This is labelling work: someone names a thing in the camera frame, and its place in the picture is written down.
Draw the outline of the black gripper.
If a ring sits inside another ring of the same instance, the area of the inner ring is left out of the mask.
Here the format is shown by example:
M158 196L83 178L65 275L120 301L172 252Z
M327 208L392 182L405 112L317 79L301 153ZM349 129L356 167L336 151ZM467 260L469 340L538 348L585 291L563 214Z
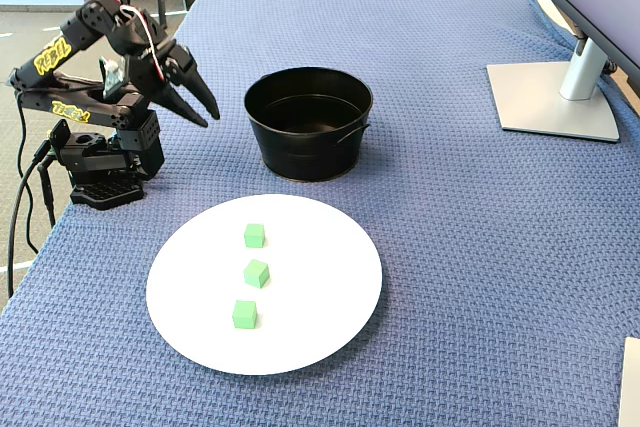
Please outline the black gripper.
M126 59L128 80L144 97L193 124L207 127L208 123L169 84L167 75L175 85L183 85L193 94L215 120L220 119L217 100L187 47L175 44L149 15L118 15L116 19L107 39ZM166 57L165 73L161 57Z

